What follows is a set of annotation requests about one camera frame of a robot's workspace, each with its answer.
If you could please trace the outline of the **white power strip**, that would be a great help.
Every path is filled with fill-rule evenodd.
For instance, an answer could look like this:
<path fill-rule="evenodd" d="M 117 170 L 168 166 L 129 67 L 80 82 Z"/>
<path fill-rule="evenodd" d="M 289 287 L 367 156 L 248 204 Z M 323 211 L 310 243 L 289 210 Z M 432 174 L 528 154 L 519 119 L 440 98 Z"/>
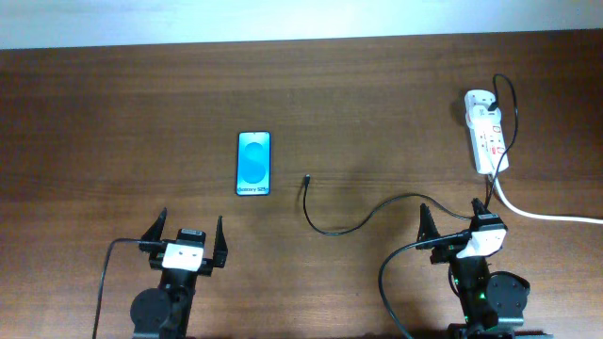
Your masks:
<path fill-rule="evenodd" d="M 495 95 L 487 90 L 472 89 L 464 96 L 465 120 L 470 133 L 473 155 L 478 174 L 494 175 L 495 171 L 504 171 L 509 167 L 504 136 L 500 122 L 473 121 L 470 116 L 474 105 L 490 106 L 495 102 Z"/>

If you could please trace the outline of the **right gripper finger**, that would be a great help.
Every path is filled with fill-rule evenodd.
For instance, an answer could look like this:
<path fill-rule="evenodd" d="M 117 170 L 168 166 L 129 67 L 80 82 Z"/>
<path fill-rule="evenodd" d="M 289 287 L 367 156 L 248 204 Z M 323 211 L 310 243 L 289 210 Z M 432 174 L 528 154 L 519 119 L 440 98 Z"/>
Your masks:
<path fill-rule="evenodd" d="M 471 206 L 473 209 L 473 218 L 489 218 L 490 212 L 480 199 L 474 198 L 471 201 Z"/>
<path fill-rule="evenodd" d="M 419 228 L 416 241 L 421 242 L 422 246 L 433 246 L 440 234 L 434 224 L 431 210 L 425 203 L 420 205 L 419 210 Z"/>

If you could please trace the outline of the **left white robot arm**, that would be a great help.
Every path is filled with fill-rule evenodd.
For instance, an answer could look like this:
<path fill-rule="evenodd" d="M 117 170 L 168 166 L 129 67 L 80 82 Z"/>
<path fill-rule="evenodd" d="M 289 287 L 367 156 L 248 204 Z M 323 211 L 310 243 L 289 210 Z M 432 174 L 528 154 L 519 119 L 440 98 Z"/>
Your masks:
<path fill-rule="evenodd" d="M 218 217 L 213 253 L 204 256 L 206 233 L 181 229 L 174 239 L 162 237 L 167 211 L 163 210 L 140 238 L 139 249 L 149 254 L 152 270 L 161 272 L 158 286 L 140 292 L 133 300 L 132 336 L 144 339 L 185 338 L 196 294 L 196 282 L 225 267 L 228 247 Z"/>

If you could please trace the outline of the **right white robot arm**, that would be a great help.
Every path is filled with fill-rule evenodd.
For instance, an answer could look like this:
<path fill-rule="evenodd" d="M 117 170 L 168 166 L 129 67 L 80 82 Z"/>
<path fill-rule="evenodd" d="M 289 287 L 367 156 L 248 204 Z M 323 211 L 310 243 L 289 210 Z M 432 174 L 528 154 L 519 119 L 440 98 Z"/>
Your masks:
<path fill-rule="evenodd" d="M 429 207 L 420 206 L 419 247 L 432 252 L 432 264 L 448 265 L 448 281 L 456 287 L 464 314 L 463 324 L 448 326 L 447 337 L 514 338 L 514 330 L 524 324 L 530 284 L 511 272 L 489 269 L 487 258 L 501 250 L 508 228 L 479 199 L 472 207 L 467 229 L 441 235 Z"/>

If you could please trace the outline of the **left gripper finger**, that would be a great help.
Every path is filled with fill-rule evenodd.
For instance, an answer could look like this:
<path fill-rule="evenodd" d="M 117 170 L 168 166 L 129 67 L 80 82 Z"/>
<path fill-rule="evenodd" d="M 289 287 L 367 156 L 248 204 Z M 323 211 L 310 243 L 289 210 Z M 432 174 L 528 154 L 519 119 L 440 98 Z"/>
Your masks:
<path fill-rule="evenodd" d="M 151 227 L 140 238 L 141 245 L 159 243 L 165 226 L 168 210 L 166 207 L 162 209 L 159 216 Z"/>
<path fill-rule="evenodd" d="M 223 232 L 222 216 L 218 217 L 216 236 L 213 248 L 213 267 L 224 268 L 228 256 L 228 246 Z"/>

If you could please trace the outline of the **blue screen smartphone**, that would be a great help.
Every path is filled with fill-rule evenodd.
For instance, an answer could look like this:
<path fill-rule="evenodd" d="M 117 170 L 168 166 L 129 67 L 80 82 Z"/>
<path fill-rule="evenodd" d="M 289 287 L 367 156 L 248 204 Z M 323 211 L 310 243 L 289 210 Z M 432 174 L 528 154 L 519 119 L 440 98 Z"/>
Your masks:
<path fill-rule="evenodd" d="M 267 196 L 270 193 L 271 134 L 268 131 L 238 135 L 236 194 Z"/>

